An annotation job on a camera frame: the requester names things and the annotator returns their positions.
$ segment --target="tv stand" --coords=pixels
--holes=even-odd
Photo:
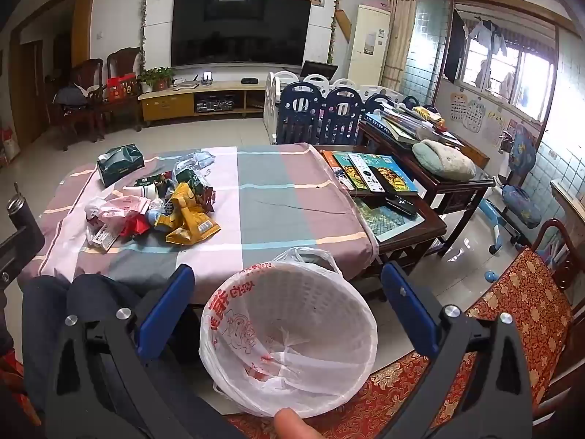
[[[218,80],[210,86],[199,85],[195,89],[167,89],[147,92],[138,97],[142,107],[144,122],[147,126],[156,120],[180,119],[183,117],[202,117],[209,115],[239,114],[246,117],[250,113],[263,113],[264,109],[250,107],[250,93],[258,92],[254,99],[264,101],[265,81],[258,84],[242,84],[239,80]],[[233,95],[233,110],[219,112],[196,112],[195,104],[206,96],[221,97]]]

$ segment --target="flat screen tv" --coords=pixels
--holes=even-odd
[[[302,65],[308,0],[175,0],[171,65]]]

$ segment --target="potted plant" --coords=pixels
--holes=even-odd
[[[147,84],[152,87],[152,90],[157,91],[169,88],[173,74],[175,73],[172,68],[154,68],[142,71],[138,78],[140,82]]]

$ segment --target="tablecloth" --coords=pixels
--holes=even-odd
[[[377,242],[347,192],[307,144],[216,147],[207,179],[216,191],[211,216],[221,231],[194,246],[176,246],[150,230],[119,238],[107,253],[88,246],[84,206],[95,196],[121,196],[138,178],[172,170],[189,151],[146,155],[145,166],[104,189],[95,164],[78,167],[58,187],[39,225],[46,243],[19,283],[41,274],[73,281],[101,273],[146,292],[182,263],[196,275],[193,303],[204,304],[232,274],[268,262],[290,247],[332,253],[349,280],[378,255]]]

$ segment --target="floral patterned seat cushion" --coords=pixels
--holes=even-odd
[[[522,251],[497,282],[467,311],[495,319],[501,312],[514,316],[528,362],[533,406],[545,393],[565,342],[571,307],[552,280],[550,271],[530,249]],[[472,372],[475,353],[466,353],[433,426],[448,421]],[[428,359],[416,352],[372,374],[343,406],[306,420],[326,438],[373,439],[411,393]],[[271,419],[235,414],[227,419],[250,439],[274,439]]]

